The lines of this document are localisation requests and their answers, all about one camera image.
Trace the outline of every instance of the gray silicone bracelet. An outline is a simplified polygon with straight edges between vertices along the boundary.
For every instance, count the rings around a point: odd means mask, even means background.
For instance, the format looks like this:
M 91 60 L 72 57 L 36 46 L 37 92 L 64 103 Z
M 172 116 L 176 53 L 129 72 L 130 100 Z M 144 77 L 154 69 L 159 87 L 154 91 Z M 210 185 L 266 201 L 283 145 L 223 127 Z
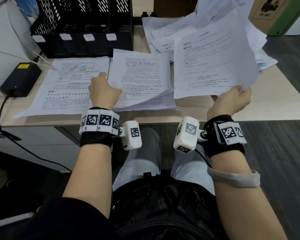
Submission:
M 260 174 L 256 170 L 251 171 L 252 173 L 226 173 L 208 167 L 208 174 L 213 180 L 236 188 L 252 188 L 260 186 Z

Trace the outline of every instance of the light gray pants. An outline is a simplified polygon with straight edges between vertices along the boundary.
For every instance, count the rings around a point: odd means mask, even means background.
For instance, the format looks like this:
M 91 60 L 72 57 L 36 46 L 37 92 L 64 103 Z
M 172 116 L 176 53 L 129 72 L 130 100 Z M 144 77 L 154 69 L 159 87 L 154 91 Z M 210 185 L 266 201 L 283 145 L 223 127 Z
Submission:
M 143 178 L 143 173 L 151 172 L 152 176 L 160 174 L 162 145 L 159 135 L 151 128 L 141 130 L 142 147 L 129 151 L 124 165 L 116 177 L 112 189 L 115 191 L 122 185 Z M 196 149 L 205 155 L 202 146 Z M 195 151 L 183 153 L 174 150 L 174 162 L 171 177 L 200 184 L 215 195 L 213 181 L 207 173 L 207 164 Z

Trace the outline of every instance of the table top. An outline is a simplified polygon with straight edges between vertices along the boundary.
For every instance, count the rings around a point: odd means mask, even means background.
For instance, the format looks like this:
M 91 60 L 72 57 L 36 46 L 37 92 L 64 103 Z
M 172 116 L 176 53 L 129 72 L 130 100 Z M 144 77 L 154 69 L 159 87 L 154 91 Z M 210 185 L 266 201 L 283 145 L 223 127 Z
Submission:
M 134 29 L 134 51 L 150 53 L 143 26 Z M 79 125 L 80 114 L 37 115 L 12 118 L 28 109 L 34 100 L 47 70 L 44 70 L 27 97 L 10 98 L 1 115 L 2 126 L 68 126 Z M 173 64 L 171 82 L 173 84 Z M 0 106 L 4 100 L 0 96 Z M 118 112 L 120 122 L 136 120 L 140 124 L 180 122 L 185 116 L 199 121 L 207 120 L 207 110 L 213 105 L 210 96 L 193 96 L 176 99 L 179 110 L 124 111 Z M 251 103 L 233 117 L 236 121 L 300 120 L 300 94 L 290 84 L 276 65 L 260 72 L 252 86 Z

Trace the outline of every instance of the white cabinet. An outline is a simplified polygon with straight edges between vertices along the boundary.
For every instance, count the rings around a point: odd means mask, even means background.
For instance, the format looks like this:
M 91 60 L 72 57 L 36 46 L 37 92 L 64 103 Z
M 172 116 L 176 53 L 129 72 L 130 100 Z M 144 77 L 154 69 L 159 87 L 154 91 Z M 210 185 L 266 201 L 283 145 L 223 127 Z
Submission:
M 54 127 L 11 127 L 5 131 L 20 137 L 17 141 L 38 157 L 57 162 L 72 170 L 79 155 L 80 147 Z M 0 138 L 0 152 L 19 157 L 60 172 L 67 169 L 54 163 L 43 161 L 26 152 L 7 138 Z

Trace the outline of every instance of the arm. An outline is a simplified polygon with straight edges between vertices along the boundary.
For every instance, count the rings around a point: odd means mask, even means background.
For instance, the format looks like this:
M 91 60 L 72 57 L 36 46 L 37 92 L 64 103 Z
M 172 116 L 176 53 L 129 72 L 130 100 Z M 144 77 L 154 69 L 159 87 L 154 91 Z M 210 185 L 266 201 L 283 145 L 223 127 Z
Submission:
M 251 89 L 239 95 L 240 87 L 221 94 L 207 112 L 210 120 L 233 115 L 250 103 Z M 211 166 L 225 173 L 250 173 L 240 151 L 223 152 L 211 157 Z M 214 181 L 216 202 L 223 227 L 231 240 L 287 239 L 284 230 L 260 187 L 235 188 Z
M 112 110 L 121 89 L 110 87 L 106 73 L 91 79 L 90 99 L 94 107 Z M 63 197 L 83 200 L 109 218 L 112 194 L 110 148 L 103 144 L 84 145 L 64 190 Z

